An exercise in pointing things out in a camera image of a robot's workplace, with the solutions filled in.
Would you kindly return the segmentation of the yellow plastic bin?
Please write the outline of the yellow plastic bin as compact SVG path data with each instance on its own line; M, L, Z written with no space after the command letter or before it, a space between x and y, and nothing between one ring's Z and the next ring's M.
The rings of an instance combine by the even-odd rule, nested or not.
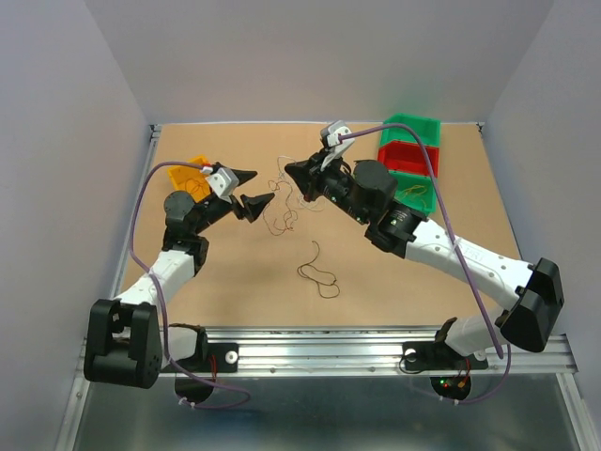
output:
M198 168L176 165L168 169L168 177L176 191L187 192L195 202L211 194L207 175Z

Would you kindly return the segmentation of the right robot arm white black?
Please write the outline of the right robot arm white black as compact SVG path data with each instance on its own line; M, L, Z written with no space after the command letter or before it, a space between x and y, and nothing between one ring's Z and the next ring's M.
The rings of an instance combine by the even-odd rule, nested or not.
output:
M326 198L364 225L366 239L379 250L473 283L500 308L486 319L448 319L432 341L411 344L413 370L454 369L495 344L545 349L564 305L556 263L542 258L531 264L452 238L435 221L395 200L397 182L382 163L363 160L349 167L337 159L324 165L325 157L320 151L285 166L305 200Z

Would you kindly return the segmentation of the green plastic bin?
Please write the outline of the green plastic bin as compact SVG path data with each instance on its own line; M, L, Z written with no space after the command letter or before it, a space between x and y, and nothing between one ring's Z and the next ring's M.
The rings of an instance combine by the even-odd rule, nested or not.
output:
M394 199L408 207L432 214L437 208L437 197L430 177L390 171L397 183Z
M395 114L384 121L384 124L401 123L410 127L427 147L440 145L441 123L432 117L419 117L408 114ZM381 132L380 144L382 146L392 141L403 141L416 144L414 137L404 129L390 128Z

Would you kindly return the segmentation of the aluminium mounting rail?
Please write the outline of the aluminium mounting rail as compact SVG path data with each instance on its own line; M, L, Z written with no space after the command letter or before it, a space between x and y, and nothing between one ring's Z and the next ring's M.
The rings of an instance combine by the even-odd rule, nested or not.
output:
M238 372L220 374L239 378L344 377L452 375L457 371L409 372L403 368L402 346L409 341L432 341L435 331L428 327L208 327L208 343L235 342ZM541 353L512 348L512 362L506 364L493 350L474 354L487 359L488 369L470 370L471 375L574 374L578 367L568 340L554 335Z

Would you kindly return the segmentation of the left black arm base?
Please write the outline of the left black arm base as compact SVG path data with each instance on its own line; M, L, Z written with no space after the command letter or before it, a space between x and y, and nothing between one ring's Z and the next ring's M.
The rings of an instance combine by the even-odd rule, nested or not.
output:
M238 372L238 361L227 360L227 355L239 355L239 344L235 342L208 343L207 356L196 353L195 355L177 360L187 370L194 373L209 373L212 371L212 363L216 364L216 372L220 374L232 374Z

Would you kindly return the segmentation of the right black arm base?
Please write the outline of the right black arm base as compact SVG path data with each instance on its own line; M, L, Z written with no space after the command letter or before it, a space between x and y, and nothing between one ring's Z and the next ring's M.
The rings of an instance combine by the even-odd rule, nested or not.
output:
M461 356L443 343L409 341L403 344L402 349L402 366L413 373L488 369L487 359L478 360L474 354Z

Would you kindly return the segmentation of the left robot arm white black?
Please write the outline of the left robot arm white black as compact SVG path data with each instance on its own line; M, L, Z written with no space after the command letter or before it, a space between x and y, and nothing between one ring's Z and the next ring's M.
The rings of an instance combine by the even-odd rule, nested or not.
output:
M228 214L250 223L258 219L274 195L235 196L235 190L256 177L255 171L231 169L221 163L193 164L205 177L209 193L196 201L180 189L163 202L162 248L152 265L132 254L142 276L112 299L91 307L85 343L84 374L88 381L149 388L160 371L182 363L197 370L216 366L208 337L200 326L169 324L167 303L200 272L209 242L202 232Z

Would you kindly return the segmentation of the near green plastic bin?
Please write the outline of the near green plastic bin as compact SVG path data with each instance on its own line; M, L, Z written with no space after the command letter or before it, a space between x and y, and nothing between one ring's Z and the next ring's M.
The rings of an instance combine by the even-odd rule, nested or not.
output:
M397 183L394 199L408 207L432 214L437 208L437 197L430 177L390 171Z

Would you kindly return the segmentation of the far green plastic bin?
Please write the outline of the far green plastic bin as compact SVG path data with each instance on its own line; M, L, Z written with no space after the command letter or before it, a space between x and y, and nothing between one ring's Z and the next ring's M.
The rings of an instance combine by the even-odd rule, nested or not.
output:
M401 123L410 127L427 147L440 145L441 123L432 117L419 117L408 114L395 114L384 121L384 124ZM403 141L416 144L414 137L404 129L390 128L381 132L380 144L382 146L392 141Z

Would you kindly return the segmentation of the red plastic bin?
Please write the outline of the red plastic bin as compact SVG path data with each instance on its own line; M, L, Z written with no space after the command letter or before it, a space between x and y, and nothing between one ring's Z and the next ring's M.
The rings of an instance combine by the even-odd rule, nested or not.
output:
M426 159L416 143L391 141L378 150L378 160L389 170L429 176Z

